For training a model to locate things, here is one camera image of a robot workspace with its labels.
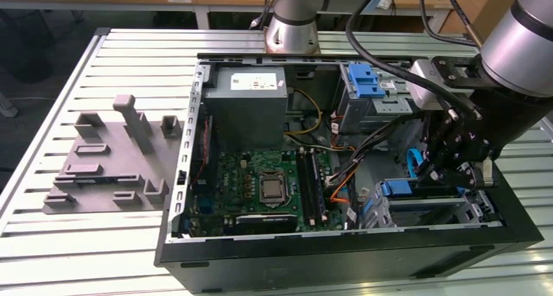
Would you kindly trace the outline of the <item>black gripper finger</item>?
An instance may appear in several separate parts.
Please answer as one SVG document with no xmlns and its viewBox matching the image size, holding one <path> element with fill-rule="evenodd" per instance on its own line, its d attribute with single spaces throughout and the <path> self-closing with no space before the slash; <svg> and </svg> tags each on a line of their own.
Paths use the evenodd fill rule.
<svg viewBox="0 0 553 296">
<path fill-rule="evenodd" d="M 463 163 L 458 168 L 442 168 L 431 172 L 431 179 L 447 186 L 466 189 L 482 187 L 481 169 L 470 163 Z"/>
<path fill-rule="evenodd" d="M 429 183 L 431 172 L 442 168 L 458 168 L 461 162 L 454 155 L 459 155 L 462 141 L 462 124 L 465 115 L 427 114 L 423 117 L 422 143 L 423 160 L 417 166 L 418 182 Z"/>
</svg>

